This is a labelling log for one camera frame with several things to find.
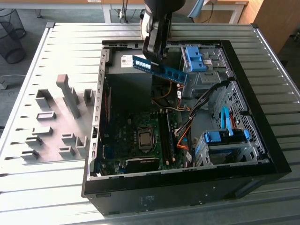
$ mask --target wastebasket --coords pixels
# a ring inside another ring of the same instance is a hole
[[[23,38],[26,31],[16,9],[0,8],[0,22],[9,22],[15,28],[18,39]]]
[[[10,64],[18,63],[25,57],[25,50],[9,22],[0,22],[0,55]]]

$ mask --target table leg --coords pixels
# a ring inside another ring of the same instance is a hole
[[[244,5],[236,6],[234,12],[232,13],[229,23],[238,23],[239,22],[240,15],[243,12],[243,8],[244,8]]]
[[[104,21],[105,23],[111,23],[111,5],[110,4],[102,4],[103,14],[104,14]]]
[[[35,9],[34,10],[35,12],[36,12],[36,15],[37,15],[37,18],[41,18],[42,17],[42,15],[41,15],[41,9]]]

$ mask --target robotic arm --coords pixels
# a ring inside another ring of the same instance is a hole
[[[179,10],[180,14],[194,18],[209,1],[217,3],[217,0],[144,0],[147,17],[147,20],[144,18],[146,22],[143,21],[142,24],[142,36],[145,38],[144,56],[149,61],[160,64],[170,34],[172,13]],[[145,34],[146,30],[149,31],[148,37]]]
[[[150,15],[149,36],[145,38],[143,54],[157,64],[161,63],[169,38],[172,13],[181,9],[185,0],[144,0]]]

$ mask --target motherboard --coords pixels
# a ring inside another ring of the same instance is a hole
[[[183,168],[173,138],[175,111],[113,113],[103,134],[100,168],[105,175]]]

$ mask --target wire bundle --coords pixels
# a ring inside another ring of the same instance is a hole
[[[228,81],[224,81],[224,82],[221,82],[221,83],[217,83],[215,85],[213,85],[210,89],[208,89],[204,94],[202,94],[200,96],[200,98],[198,98],[198,100],[196,101],[196,103],[194,104],[194,106],[192,107],[192,109],[190,110],[190,113],[188,115],[188,120],[180,127],[178,128],[177,130],[175,130],[175,135],[179,135],[180,132],[182,132],[184,129],[185,131],[183,132],[183,134],[180,136],[180,139],[177,143],[177,147],[179,148],[184,148],[184,149],[187,149],[189,150],[191,148],[191,140],[188,138],[187,139],[187,143],[189,146],[184,146],[184,145],[181,145],[181,141],[183,139],[183,137],[188,133],[188,131],[190,130],[191,128],[191,125],[192,125],[192,122],[193,122],[193,119],[194,117],[196,116],[196,113],[197,111],[203,106],[205,105],[211,94],[218,88],[220,87],[224,87],[224,86],[227,86],[228,85]]]

